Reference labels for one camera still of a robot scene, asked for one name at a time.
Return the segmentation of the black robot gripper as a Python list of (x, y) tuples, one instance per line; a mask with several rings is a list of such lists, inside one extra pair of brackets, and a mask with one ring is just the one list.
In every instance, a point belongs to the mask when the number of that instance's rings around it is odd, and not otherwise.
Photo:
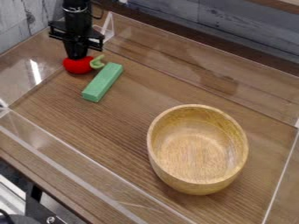
[(50, 22), (50, 37), (63, 42), (69, 58), (79, 60), (89, 49), (102, 52), (105, 35), (93, 28), (93, 16), (89, 10), (66, 11), (63, 21)]

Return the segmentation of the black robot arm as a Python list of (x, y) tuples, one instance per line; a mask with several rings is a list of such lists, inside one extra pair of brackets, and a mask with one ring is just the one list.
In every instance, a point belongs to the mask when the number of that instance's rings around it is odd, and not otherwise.
[(50, 37), (65, 44), (71, 60), (81, 60), (89, 54), (89, 49), (103, 51), (106, 36), (93, 27), (91, 0), (63, 0), (63, 21), (50, 22)]

